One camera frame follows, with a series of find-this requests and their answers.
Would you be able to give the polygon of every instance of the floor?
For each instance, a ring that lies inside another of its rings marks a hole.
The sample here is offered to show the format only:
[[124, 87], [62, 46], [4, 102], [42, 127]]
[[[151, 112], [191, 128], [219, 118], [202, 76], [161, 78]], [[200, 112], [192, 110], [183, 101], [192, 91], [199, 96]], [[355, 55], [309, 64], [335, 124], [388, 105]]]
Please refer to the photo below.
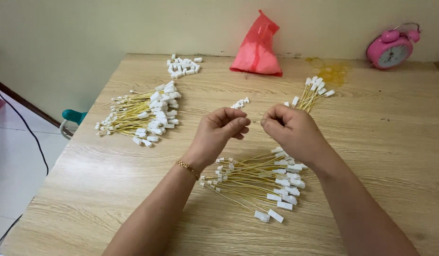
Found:
[[[58, 128], [1, 93], [27, 121], [38, 138], [49, 169], [68, 140]], [[0, 238], [28, 206], [46, 176], [34, 137], [9, 106], [0, 110]]]

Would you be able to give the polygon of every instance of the wood grain surface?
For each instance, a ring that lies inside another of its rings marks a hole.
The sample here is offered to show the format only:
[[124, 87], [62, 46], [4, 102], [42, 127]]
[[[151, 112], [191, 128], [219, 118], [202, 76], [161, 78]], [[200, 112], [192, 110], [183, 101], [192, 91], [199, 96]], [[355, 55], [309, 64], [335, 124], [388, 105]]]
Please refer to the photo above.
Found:
[[[260, 126], [263, 113], [300, 96], [305, 79], [315, 74], [301, 59], [280, 59], [284, 76], [276, 78], [231, 72], [233, 58], [204, 57], [199, 74], [176, 80], [183, 95], [180, 125], [156, 147], [139, 147], [120, 135], [96, 136], [95, 123], [107, 117], [111, 97], [171, 80], [168, 58], [126, 55], [6, 238], [4, 255], [101, 255], [189, 146], [203, 115], [249, 97], [243, 110], [252, 121], [250, 132], [243, 141], [231, 140], [222, 155], [262, 154], [277, 146]], [[439, 255], [439, 71], [434, 64], [415, 62], [388, 71], [364, 61], [350, 65], [347, 83], [318, 102], [311, 115], [420, 253]], [[166, 254], [346, 255], [318, 179], [311, 171], [302, 172], [302, 178], [306, 188], [295, 209], [281, 213], [282, 224], [263, 223], [196, 185]]]

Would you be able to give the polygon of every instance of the woman's right hand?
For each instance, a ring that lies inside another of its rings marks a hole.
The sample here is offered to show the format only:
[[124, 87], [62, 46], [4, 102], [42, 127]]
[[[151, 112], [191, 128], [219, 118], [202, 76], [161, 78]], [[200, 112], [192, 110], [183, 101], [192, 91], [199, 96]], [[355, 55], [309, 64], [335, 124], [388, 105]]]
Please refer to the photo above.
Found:
[[287, 154], [308, 166], [334, 152], [313, 118], [303, 110], [275, 105], [264, 114], [261, 125]]

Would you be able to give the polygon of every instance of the forearm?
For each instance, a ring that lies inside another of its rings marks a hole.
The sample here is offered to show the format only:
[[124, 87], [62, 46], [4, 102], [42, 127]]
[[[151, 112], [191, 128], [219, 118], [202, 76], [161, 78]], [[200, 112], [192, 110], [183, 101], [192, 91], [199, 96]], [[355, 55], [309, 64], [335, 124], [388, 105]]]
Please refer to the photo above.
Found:
[[174, 165], [115, 234], [103, 256], [160, 255], [196, 179]]
[[331, 149], [312, 166], [350, 255], [418, 255], [410, 240]]

